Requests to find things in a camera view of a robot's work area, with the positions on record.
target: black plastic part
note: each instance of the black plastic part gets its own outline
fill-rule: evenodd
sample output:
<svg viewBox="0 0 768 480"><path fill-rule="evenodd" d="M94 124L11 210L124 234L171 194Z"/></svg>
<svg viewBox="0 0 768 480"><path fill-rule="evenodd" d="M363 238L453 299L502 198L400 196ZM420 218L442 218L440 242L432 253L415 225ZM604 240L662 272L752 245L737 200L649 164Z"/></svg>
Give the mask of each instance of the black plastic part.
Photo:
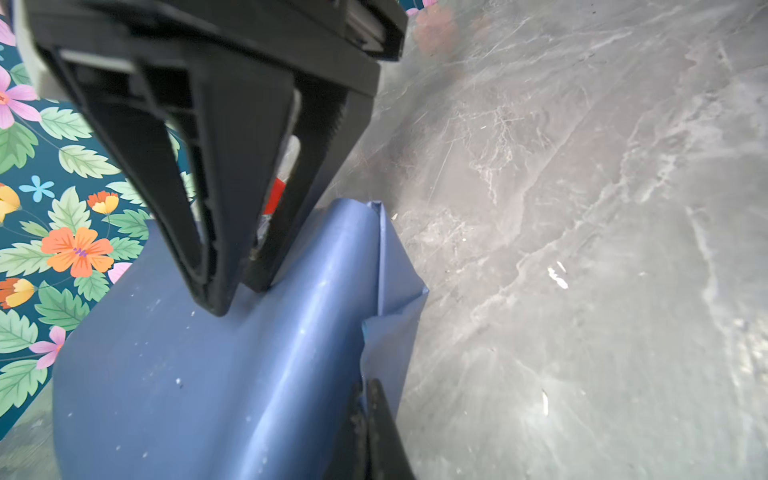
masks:
<svg viewBox="0 0 768 480"><path fill-rule="evenodd" d="M270 287L370 121L379 66L344 37L349 0L27 0L39 53L160 224L194 299L225 314ZM397 59L407 19L361 2ZM165 123L187 145L200 224ZM299 158L263 245L257 228L291 134Z"/></svg>
<svg viewBox="0 0 768 480"><path fill-rule="evenodd" d="M349 397L348 414L336 434L323 480L415 480L378 379L368 381L366 399L367 414L358 384Z"/></svg>

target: orange flower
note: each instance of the orange flower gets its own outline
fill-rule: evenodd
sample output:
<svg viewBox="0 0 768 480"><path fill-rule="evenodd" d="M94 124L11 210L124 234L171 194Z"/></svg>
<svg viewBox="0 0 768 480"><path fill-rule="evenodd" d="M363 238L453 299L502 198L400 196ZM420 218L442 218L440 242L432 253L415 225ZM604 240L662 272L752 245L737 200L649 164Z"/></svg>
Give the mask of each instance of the orange flower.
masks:
<svg viewBox="0 0 768 480"><path fill-rule="evenodd" d="M0 282L0 306L14 308L32 298L35 286L23 278L7 278Z"/></svg>
<svg viewBox="0 0 768 480"><path fill-rule="evenodd" d="M63 272L71 266L70 274L75 278L91 276L92 267L104 273L114 263L105 255L114 249L106 238L94 242L97 235L96 230L87 228L78 228L76 235L72 235L72 230L66 227L53 230L43 239L42 252L56 253L48 259L48 265L57 272Z"/></svg>
<svg viewBox="0 0 768 480"><path fill-rule="evenodd" d="M97 214L108 215L118 207L118 195L108 192L99 192L88 197L88 206Z"/></svg>
<svg viewBox="0 0 768 480"><path fill-rule="evenodd" d="M12 188L0 184L0 223L5 221L5 215L18 210L21 204Z"/></svg>

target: blue flower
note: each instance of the blue flower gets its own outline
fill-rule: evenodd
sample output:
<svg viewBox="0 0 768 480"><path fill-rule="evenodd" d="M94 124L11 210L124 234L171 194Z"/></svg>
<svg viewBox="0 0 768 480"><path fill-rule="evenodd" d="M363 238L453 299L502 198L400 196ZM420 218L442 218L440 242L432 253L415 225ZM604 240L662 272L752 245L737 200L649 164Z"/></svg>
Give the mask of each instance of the blue flower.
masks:
<svg viewBox="0 0 768 480"><path fill-rule="evenodd" d="M20 185L18 189L22 192L35 192L35 195L32 196L32 200L38 204L40 203L40 200L43 199L43 195L50 198L55 197L53 192L46 190L54 186L53 182L45 182L44 184L40 185L40 177L37 175L32 175L32 185Z"/></svg>

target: yellow flower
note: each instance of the yellow flower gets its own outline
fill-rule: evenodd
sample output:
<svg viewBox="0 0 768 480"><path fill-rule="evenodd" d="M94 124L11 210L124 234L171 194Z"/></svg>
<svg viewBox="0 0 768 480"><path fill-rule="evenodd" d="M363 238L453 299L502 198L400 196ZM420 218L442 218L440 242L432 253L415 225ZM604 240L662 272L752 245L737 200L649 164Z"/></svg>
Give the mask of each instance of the yellow flower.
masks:
<svg viewBox="0 0 768 480"><path fill-rule="evenodd" d="M8 185L0 184L0 223L5 221L5 215L15 212L21 205L16 192Z"/></svg>
<svg viewBox="0 0 768 480"><path fill-rule="evenodd" d="M114 212L119 203L118 195L107 192L99 192L88 197L88 206L97 214L109 215Z"/></svg>
<svg viewBox="0 0 768 480"><path fill-rule="evenodd" d="M23 278L8 278L0 282L0 306L14 308L32 298L35 286Z"/></svg>

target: folded blue plastic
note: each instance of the folded blue plastic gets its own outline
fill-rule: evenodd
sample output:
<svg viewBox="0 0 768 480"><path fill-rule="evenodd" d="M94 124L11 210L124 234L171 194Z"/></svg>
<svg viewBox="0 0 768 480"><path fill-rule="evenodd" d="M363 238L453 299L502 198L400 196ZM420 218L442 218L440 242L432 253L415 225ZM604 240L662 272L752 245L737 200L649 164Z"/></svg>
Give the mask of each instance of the folded blue plastic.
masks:
<svg viewBox="0 0 768 480"><path fill-rule="evenodd" d="M320 478L357 382L396 413L428 291L381 204L316 210L273 287L221 318L150 232L58 357L65 480Z"/></svg>

